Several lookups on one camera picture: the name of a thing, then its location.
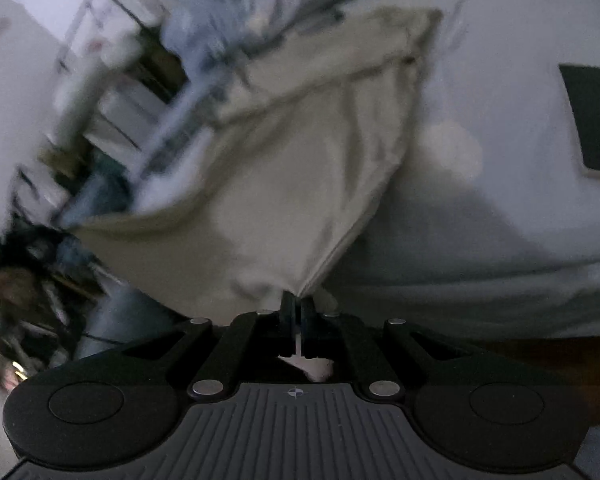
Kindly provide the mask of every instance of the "smartphone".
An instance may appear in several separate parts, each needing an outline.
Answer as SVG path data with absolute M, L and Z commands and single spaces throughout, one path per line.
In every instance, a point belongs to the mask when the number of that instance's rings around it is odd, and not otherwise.
M 560 65 L 578 131 L 582 165 L 600 178 L 600 68 Z

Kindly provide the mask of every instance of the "metal screw head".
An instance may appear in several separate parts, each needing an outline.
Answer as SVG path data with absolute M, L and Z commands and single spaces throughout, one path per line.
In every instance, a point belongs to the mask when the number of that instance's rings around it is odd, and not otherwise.
M 400 385 L 393 381 L 376 381 L 369 385 L 369 391 L 378 397 L 391 397 L 400 392 Z
M 204 379 L 194 383 L 191 389 L 194 393 L 202 396 L 217 395 L 224 390 L 224 384 L 215 379 Z

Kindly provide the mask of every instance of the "bed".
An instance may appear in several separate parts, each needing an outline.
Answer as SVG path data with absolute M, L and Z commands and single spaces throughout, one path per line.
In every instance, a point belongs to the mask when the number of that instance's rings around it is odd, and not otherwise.
M 600 66 L 600 0 L 351 0 L 437 7 L 415 147 L 328 289 L 477 338 L 600 335 L 600 180 L 578 166 L 559 63 Z

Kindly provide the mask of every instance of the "blue fabric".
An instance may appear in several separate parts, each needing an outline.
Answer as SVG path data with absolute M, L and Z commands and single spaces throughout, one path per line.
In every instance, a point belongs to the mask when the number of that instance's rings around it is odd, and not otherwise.
M 68 236 L 58 245 L 54 270 L 75 283 L 85 283 L 93 279 L 90 263 L 95 259 L 78 238 Z
M 101 156 L 78 194 L 60 215 L 58 227 L 70 230 L 94 216 L 126 211 L 131 204 L 131 193 L 124 174 L 123 166 L 106 155 Z
M 247 12 L 230 0 L 187 0 L 162 27 L 163 46 L 197 82 L 244 40 Z

